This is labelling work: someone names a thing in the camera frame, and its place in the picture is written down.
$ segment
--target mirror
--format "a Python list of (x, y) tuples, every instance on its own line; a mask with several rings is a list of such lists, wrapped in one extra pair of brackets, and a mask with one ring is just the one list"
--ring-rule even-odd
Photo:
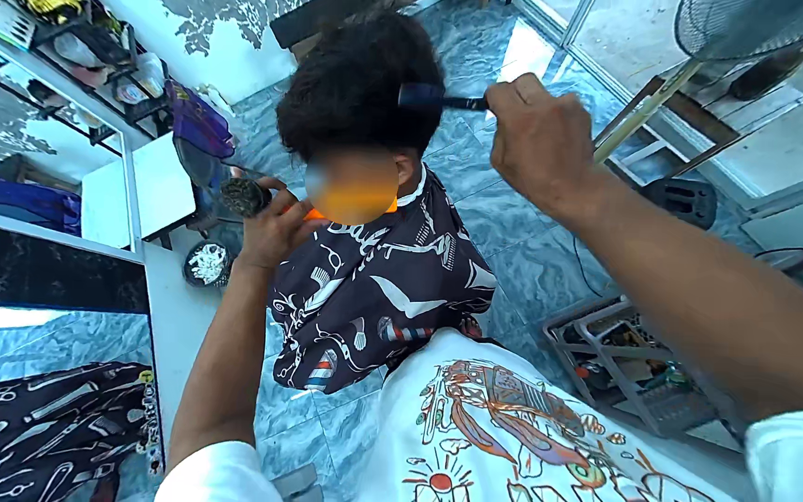
[[(152, 367), (142, 265), (0, 230), (0, 479), (26, 487), (19, 499), (110, 488), (152, 500)], [(70, 475), (44, 494), (65, 462)]]
[(128, 236), (127, 212), (112, 209), (126, 200), (121, 152), (117, 131), (0, 60), (0, 215), (127, 247), (109, 237)]

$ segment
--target barber's right hand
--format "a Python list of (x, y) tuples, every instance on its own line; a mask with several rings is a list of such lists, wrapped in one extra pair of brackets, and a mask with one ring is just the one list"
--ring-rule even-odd
[(602, 185), (593, 167), (591, 116), (578, 97), (552, 97), (533, 73), (485, 92), (498, 118), (492, 166), (507, 183), (558, 221)]

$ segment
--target curly dark hair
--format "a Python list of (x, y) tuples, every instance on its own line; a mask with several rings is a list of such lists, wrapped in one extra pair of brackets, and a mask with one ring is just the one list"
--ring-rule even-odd
[(441, 109), (398, 107), (399, 87), (444, 88), (429, 35), (414, 19), (383, 12), (323, 34), (277, 105), (277, 130), (305, 162), (335, 146), (427, 149)]

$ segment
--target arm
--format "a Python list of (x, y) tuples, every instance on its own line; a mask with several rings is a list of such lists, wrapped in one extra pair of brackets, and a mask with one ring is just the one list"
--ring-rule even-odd
[(665, 343), (751, 418), (803, 410), (803, 289), (594, 167), (591, 119), (574, 95), (552, 97), (527, 74), (486, 97), (499, 123), (492, 164), (584, 241)]
[(311, 204), (298, 202), (284, 183), (273, 178), (258, 183), (280, 191), (265, 210), (244, 221), (244, 250), (231, 268), (229, 286), (184, 384), (170, 439), (170, 470), (214, 443), (254, 444), (269, 280), (277, 264), (322, 224), (303, 222)]

